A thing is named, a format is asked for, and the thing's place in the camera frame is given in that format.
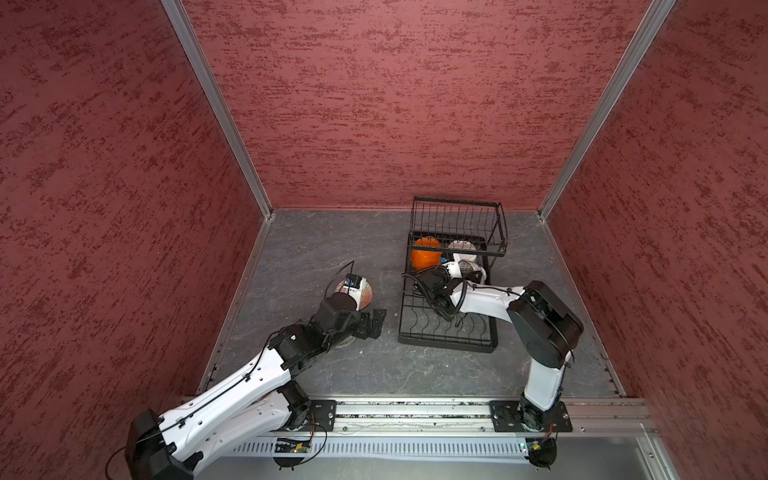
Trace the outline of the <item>grey green patterned bowl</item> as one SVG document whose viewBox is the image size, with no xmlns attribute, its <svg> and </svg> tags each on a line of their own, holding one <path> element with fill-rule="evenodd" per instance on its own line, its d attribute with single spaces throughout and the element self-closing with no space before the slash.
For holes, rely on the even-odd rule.
<svg viewBox="0 0 768 480">
<path fill-rule="evenodd" d="M 348 348 L 351 345 L 353 345 L 356 342 L 356 340 L 357 340 L 356 337 L 350 336 L 350 337 L 346 338 L 345 340 L 341 341 L 340 343 L 336 344 L 335 346 L 333 346 L 332 349 L 333 350 L 342 350 L 342 349 Z"/>
</svg>

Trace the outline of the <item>orange square bowl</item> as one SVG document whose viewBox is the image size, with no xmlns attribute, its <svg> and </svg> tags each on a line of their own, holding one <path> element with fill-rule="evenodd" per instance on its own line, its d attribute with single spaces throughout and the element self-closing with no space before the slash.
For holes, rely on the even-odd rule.
<svg viewBox="0 0 768 480">
<path fill-rule="evenodd" d="M 434 237 L 421 237 L 413 242 L 410 262 L 415 271 L 435 267 L 441 263 L 442 254 L 437 251 L 441 245 Z"/>
</svg>

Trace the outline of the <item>white lattice patterned bowl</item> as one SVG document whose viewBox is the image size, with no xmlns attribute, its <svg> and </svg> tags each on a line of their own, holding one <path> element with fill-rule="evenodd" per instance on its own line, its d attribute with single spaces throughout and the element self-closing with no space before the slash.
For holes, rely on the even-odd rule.
<svg viewBox="0 0 768 480">
<path fill-rule="evenodd" d="M 452 279 L 464 279 L 477 284 L 485 284 L 487 273 L 483 267 L 476 262 L 447 262 L 443 265 Z"/>
</svg>

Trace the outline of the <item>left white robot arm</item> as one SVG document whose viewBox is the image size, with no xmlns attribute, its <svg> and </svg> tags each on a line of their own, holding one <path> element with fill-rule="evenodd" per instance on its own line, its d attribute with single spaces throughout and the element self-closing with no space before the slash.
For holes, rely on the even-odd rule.
<svg viewBox="0 0 768 480">
<path fill-rule="evenodd" d="M 208 391 L 162 414 L 142 412 L 124 450 L 131 477 L 192 479 L 252 436 L 309 427 L 311 400 L 297 376 L 348 338 L 378 338 L 386 316 L 335 292 L 309 321 L 272 333 L 253 359 Z"/>
</svg>

